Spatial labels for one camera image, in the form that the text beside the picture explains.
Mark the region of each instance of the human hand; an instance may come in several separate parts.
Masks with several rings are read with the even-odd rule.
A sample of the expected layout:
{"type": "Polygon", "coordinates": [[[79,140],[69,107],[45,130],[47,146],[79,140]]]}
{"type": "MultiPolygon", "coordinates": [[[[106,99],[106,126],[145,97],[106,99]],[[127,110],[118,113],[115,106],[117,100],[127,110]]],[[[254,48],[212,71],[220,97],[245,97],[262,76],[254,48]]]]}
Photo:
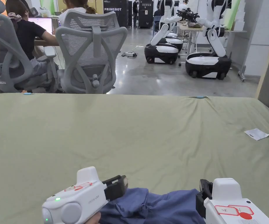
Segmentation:
{"type": "Polygon", "coordinates": [[[100,218],[101,218],[101,213],[97,212],[88,221],[86,221],[85,224],[98,224],[100,218]]]}

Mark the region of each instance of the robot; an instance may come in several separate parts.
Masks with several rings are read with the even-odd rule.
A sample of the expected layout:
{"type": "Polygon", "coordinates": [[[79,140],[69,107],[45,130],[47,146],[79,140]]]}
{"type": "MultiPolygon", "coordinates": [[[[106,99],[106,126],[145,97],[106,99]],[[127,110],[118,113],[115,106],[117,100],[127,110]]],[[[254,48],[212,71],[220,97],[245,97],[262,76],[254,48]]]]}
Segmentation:
{"type": "Polygon", "coordinates": [[[77,172],[75,185],[49,197],[42,206],[44,224],[84,224],[109,201],[125,194],[128,181],[116,176],[104,182],[94,166],[77,172]]]}
{"type": "MultiPolygon", "coordinates": [[[[175,4],[174,4],[174,8],[173,11],[177,12],[178,11],[178,7],[179,7],[179,1],[176,0],[175,4]]],[[[182,50],[183,47],[183,41],[179,38],[177,38],[177,34],[174,33],[172,30],[174,29],[174,27],[176,26],[176,23],[173,23],[172,26],[170,27],[170,32],[168,33],[168,35],[165,37],[165,40],[174,45],[175,47],[177,47],[178,51],[180,52],[182,50]]]]}
{"type": "Polygon", "coordinates": [[[213,183],[200,180],[196,210],[207,224],[269,224],[269,218],[247,198],[233,178],[218,178],[213,183]]]}
{"type": "Polygon", "coordinates": [[[231,8],[232,0],[207,0],[207,19],[200,18],[189,8],[178,11],[177,15],[182,20],[188,20],[203,25],[203,36],[207,37],[213,53],[193,53],[186,58],[186,72],[192,76],[204,78],[218,78],[223,80],[231,67],[231,59],[226,56],[226,51],[219,40],[225,34],[225,28],[221,27],[220,19],[226,8],[231,8]]]}
{"type": "Polygon", "coordinates": [[[161,10],[164,9],[164,15],[160,20],[161,29],[151,40],[150,44],[145,47],[145,57],[149,64],[155,62],[174,64],[178,58],[179,50],[164,38],[171,32],[173,23],[180,21],[182,17],[172,16],[175,0],[160,0],[160,5],[161,10]]]}

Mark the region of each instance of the gray floor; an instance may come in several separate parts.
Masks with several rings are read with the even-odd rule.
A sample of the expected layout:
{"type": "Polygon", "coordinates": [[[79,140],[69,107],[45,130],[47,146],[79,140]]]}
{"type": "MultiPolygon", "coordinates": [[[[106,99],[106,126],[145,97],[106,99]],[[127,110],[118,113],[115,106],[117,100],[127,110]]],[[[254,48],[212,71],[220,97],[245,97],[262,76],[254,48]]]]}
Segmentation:
{"type": "MultiPolygon", "coordinates": [[[[150,29],[129,29],[129,35],[121,52],[127,52],[136,46],[150,43],[150,29]]],[[[144,48],[136,48],[137,58],[119,57],[116,61],[117,81],[115,89],[108,94],[126,95],[174,95],[174,96],[224,96],[224,97],[254,97],[259,83],[258,77],[248,77],[244,83],[237,76],[237,71],[231,70],[227,77],[221,80],[193,79],[185,72],[185,66],[148,64],[144,48]]]]}

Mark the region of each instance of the folded blue shirt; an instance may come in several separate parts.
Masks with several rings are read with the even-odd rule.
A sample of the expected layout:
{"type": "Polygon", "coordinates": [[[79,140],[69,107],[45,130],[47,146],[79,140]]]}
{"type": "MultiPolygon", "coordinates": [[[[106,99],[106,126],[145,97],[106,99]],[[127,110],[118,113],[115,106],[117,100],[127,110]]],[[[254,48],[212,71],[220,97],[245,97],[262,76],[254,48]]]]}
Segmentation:
{"type": "Polygon", "coordinates": [[[166,195],[145,188],[127,189],[125,195],[101,209],[100,224],[205,224],[196,211],[198,191],[178,190],[166,195]]]}

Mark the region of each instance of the wheel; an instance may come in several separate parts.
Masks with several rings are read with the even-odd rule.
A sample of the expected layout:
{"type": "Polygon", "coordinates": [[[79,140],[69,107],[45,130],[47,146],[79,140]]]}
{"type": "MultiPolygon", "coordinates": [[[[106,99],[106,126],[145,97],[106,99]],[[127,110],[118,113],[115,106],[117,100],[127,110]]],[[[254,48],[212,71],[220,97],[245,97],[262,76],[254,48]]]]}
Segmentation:
{"type": "Polygon", "coordinates": [[[220,73],[220,74],[218,75],[218,79],[219,79],[219,80],[224,80],[225,76],[226,76],[225,73],[220,73]]]}
{"type": "Polygon", "coordinates": [[[196,78],[197,75],[198,75],[198,73],[197,73],[196,71],[193,71],[193,72],[192,72],[192,78],[196,78]]]}
{"type": "Polygon", "coordinates": [[[149,64],[153,64],[153,63],[154,63],[154,58],[147,57],[146,60],[147,60],[147,62],[148,62],[149,64]]]}
{"type": "Polygon", "coordinates": [[[169,64],[174,64],[175,63],[175,59],[171,58],[169,61],[168,61],[169,64]]]}

